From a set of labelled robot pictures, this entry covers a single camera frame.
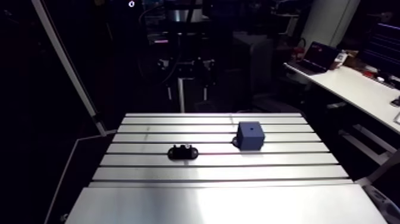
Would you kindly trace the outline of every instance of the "blue cube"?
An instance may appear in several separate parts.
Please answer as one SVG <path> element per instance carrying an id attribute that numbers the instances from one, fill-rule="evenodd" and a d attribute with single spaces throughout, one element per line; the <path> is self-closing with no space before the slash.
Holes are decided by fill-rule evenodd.
<path id="1" fill-rule="evenodd" d="M 236 146 L 240 150 L 260 150 L 264 144 L 265 135 L 259 122 L 239 122 L 236 134 Z"/>

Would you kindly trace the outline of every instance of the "monitor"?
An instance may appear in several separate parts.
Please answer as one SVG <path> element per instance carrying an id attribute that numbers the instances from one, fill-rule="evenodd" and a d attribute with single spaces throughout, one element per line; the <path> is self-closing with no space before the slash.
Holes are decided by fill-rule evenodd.
<path id="1" fill-rule="evenodd" d="M 358 54 L 363 62 L 400 77 L 400 27 L 378 23 Z"/>

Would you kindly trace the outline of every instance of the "slotted aluminum table top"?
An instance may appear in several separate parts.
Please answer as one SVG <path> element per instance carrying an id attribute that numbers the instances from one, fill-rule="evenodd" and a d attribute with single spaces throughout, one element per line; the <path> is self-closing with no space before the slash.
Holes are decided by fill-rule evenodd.
<path id="1" fill-rule="evenodd" d="M 241 121 L 260 122 L 260 151 L 231 144 Z M 169 160 L 174 144 L 199 157 Z M 384 223 L 300 114 L 126 114 L 67 223 L 355 220 Z"/>

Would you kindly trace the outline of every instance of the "light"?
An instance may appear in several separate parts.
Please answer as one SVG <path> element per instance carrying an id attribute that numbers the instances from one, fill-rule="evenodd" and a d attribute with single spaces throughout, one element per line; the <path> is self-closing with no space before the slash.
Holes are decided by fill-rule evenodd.
<path id="1" fill-rule="evenodd" d="M 134 1 L 130 1 L 130 2 L 128 3 L 128 5 L 129 5 L 130 8 L 132 8 L 132 7 L 135 6 L 135 2 L 134 2 Z"/>

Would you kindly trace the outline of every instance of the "desk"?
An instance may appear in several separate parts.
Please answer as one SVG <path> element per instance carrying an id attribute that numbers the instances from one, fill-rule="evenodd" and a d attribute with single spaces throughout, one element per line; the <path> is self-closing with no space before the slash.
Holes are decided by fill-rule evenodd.
<path id="1" fill-rule="evenodd" d="M 371 117 L 400 134 L 400 124 L 395 122 L 395 117 L 400 113 L 400 108 L 390 105 L 392 100 L 399 97 L 399 90 L 382 85 L 379 82 L 363 76 L 360 72 L 345 66 L 335 70 L 329 70 L 323 74 L 309 76 L 286 63 L 284 63 L 284 65 L 288 69 L 295 71 L 297 74 L 306 77 L 313 83 L 318 84 L 322 88 L 344 99 L 346 102 L 354 105 L 356 108 L 359 108 L 361 111 L 369 114 Z M 368 135 L 373 138 L 373 141 L 388 150 L 390 152 L 389 154 L 393 155 L 389 159 L 382 159 L 381 155 L 377 155 L 364 144 L 360 142 L 356 144 L 352 143 L 357 145 L 357 148 L 381 165 L 371 175 L 357 181 L 357 183 L 362 185 L 373 183 L 392 166 L 400 163 L 400 150 L 394 149 L 369 131 Z M 358 141 L 354 140 L 352 136 L 345 136 L 344 138 L 347 140 L 351 139 L 353 142 Z"/>
<path id="2" fill-rule="evenodd" d="M 259 121 L 261 151 L 230 142 Z M 195 160 L 171 161 L 173 144 Z M 67 224 L 366 223 L 385 220 L 301 114 L 127 114 Z"/>
<path id="3" fill-rule="evenodd" d="M 285 66 L 400 134 L 400 125 L 394 122 L 395 117 L 400 113 L 400 108 L 390 105 L 392 100 L 400 96 L 399 90 L 382 85 L 345 66 L 313 76 L 286 63 Z"/>

